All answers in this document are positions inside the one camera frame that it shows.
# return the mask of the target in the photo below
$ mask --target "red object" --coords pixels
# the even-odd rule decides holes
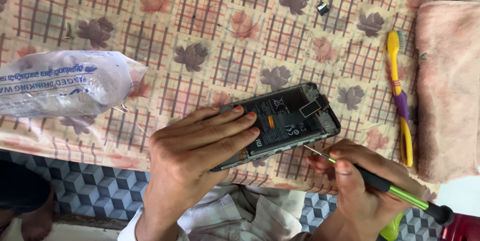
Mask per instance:
[[[453,223],[441,232],[441,241],[480,241],[480,217],[455,213]]]

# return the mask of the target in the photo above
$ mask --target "screwdriver handle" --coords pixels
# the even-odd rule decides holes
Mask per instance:
[[[355,167],[358,171],[360,171],[360,174],[363,177],[363,181],[365,182],[365,184],[369,184],[372,187],[380,190],[381,192],[388,192],[390,186],[392,186],[392,182],[388,181],[387,179],[373,174],[358,165],[355,165]]]
[[[431,215],[435,219],[435,222],[440,225],[447,226],[453,222],[454,213],[450,207],[446,205],[438,206],[435,203],[423,201],[415,195],[411,195],[410,193],[402,191],[401,189],[393,186],[392,182],[388,181],[387,179],[373,174],[358,165],[355,165],[355,167],[358,169],[358,171],[360,171],[365,184],[369,184],[382,192],[392,193],[402,200],[413,204],[414,206],[422,209],[425,213]]]

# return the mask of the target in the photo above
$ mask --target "plastic bag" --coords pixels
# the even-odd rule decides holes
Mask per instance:
[[[0,115],[101,114],[122,102],[146,70],[116,51],[30,54],[0,69]]]

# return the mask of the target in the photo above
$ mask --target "phone battery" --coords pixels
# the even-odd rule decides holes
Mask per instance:
[[[253,126],[260,129],[258,138],[247,147],[249,155],[270,150],[272,145],[279,146],[282,143],[318,133],[320,127],[315,120],[315,114],[286,127],[270,128],[268,122],[269,115],[290,114],[300,110],[308,102],[302,90],[297,88],[287,92],[273,93],[265,98],[242,104],[245,112],[253,111],[257,114],[257,120]]]

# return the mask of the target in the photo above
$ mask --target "toothbrush bristles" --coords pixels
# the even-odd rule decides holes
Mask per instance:
[[[403,35],[403,31],[397,31],[396,34],[398,35],[398,42],[400,45],[399,52],[405,51],[405,36]]]

